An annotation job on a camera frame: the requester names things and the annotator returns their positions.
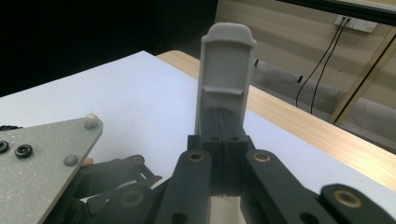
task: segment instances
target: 3d-printed part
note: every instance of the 3d-printed part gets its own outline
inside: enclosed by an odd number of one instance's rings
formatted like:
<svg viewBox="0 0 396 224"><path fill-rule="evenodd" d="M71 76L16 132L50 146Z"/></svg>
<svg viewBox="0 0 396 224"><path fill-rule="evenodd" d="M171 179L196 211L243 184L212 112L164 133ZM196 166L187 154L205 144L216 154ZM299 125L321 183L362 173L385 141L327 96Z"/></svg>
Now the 3d-printed part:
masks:
<svg viewBox="0 0 396 224"><path fill-rule="evenodd" d="M85 119L72 119L0 132L0 141L9 146L0 155L0 222L42 223L102 131L100 120L87 129ZM34 152L20 159L15 151L23 145ZM78 165L64 165L69 155L78 158Z"/></svg>
<svg viewBox="0 0 396 224"><path fill-rule="evenodd" d="M243 122L256 41L242 24L220 22L202 37L195 134L209 107L232 110Z"/></svg>

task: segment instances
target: power outlet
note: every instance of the power outlet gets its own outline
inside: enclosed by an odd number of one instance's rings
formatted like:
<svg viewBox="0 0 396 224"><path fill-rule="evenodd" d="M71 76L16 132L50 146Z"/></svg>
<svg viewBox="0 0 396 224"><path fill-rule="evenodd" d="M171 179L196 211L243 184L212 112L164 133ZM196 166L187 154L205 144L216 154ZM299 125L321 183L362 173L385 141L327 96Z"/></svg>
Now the power outlet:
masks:
<svg viewBox="0 0 396 224"><path fill-rule="evenodd" d="M363 31L366 33L372 33L374 28L377 25L376 22L364 21L364 20L359 20L356 18L348 17L348 16L338 15L334 24L340 25L341 22L342 22L342 25L346 24L346 28Z"/></svg>
<svg viewBox="0 0 396 224"><path fill-rule="evenodd" d="M353 25L352 29L360 30L367 33L372 33L375 27L376 27L376 22L357 20Z"/></svg>

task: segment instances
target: screw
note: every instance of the screw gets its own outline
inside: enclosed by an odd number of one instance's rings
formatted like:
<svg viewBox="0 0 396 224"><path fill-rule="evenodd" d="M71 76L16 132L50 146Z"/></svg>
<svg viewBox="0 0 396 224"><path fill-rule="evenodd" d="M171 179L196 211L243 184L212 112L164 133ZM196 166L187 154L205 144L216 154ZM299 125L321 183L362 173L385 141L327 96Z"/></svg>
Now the screw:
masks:
<svg viewBox="0 0 396 224"><path fill-rule="evenodd" d="M0 141L0 154L8 151L8 142Z"/></svg>
<svg viewBox="0 0 396 224"><path fill-rule="evenodd" d="M89 114L85 117L84 126L87 129L96 128L99 123L99 118L94 114Z"/></svg>
<svg viewBox="0 0 396 224"><path fill-rule="evenodd" d="M78 163L78 157L75 155L68 155L64 158L64 165L74 166Z"/></svg>
<svg viewBox="0 0 396 224"><path fill-rule="evenodd" d="M33 149L29 145L21 145L15 150L15 155L18 158L25 159L32 155Z"/></svg>

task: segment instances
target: aluminum plate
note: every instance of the aluminum plate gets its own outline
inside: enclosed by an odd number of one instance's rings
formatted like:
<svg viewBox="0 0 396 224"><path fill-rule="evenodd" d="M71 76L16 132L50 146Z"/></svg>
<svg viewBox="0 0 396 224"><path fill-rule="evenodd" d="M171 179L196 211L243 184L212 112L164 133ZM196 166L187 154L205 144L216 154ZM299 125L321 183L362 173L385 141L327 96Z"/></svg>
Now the aluminum plate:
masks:
<svg viewBox="0 0 396 224"><path fill-rule="evenodd" d="M0 223L42 223L76 174L103 131L103 123L86 128L86 119L0 132L9 150L0 154ZM33 154L17 158L16 148L30 145ZM78 163L64 165L75 155Z"/></svg>

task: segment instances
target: black cable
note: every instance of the black cable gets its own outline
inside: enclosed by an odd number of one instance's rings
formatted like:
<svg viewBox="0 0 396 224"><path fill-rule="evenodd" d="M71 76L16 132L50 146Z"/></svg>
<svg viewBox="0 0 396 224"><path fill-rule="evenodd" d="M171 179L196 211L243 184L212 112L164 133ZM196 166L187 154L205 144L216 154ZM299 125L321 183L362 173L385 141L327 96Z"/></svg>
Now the black cable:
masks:
<svg viewBox="0 0 396 224"><path fill-rule="evenodd" d="M341 20L340 24L338 25L337 31L335 32L334 36L332 37L332 42L334 42L334 39L337 37L338 31L341 28L341 25L343 24L344 20L346 18L343 17L343 19ZM303 85L301 86L301 88L298 90L297 96L296 96L296 107L298 107L298 97L300 95L300 92L303 90L303 87L305 86L306 82L309 80L309 78L312 77L312 75L314 75L315 71L317 71L320 63L323 61L324 57L326 56L327 52L329 51L330 47L332 46L332 42L330 43L329 47L327 47L326 51L324 52L323 56L321 57L320 61L318 62L317 66L315 67L314 71L312 71L311 75L309 75L309 77L306 79L306 81L303 83Z"/></svg>
<svg viewBox="0 0 396 224"><path fill-rule="evenodd" d="M0 132L15 130L15 129L19 129L19 128L20 127L12 126L12 125L2 125L2 126L0 126Z"/></svg>
<svg viewBox="0 0 396 224"><path fill-rule="evenodd" d="M344 28L346 28L348 22L349 22L349 20L346 20L346 23L345 23L345 24L343 25L343 27L341 28L340 35L337 36L337 39L335 40L335 43L334 43L334 47L332 47L332 51L330 52L329 57L327 58L326 62L325 62L324 65L323 65L323 69L322 69L322 72L320 73L320 77L319 77L319 79L318 79L317 86L315 87L314 96L312 97L312 102L311 102L311 114L312 114L312 108L314 107L314 101L315 101L315 96L316 96L316 94L317 94L318 85L319 85L319 82L320 82L321 78L323 77L323 73L324 73L324 70L326 69L327 62L328 62L328 61L330 60L330 58L332 57L332 53L334 52L335 47L337 47L338 40L340 39L340 36L341 36L341 34L343 33Z"/></svg>

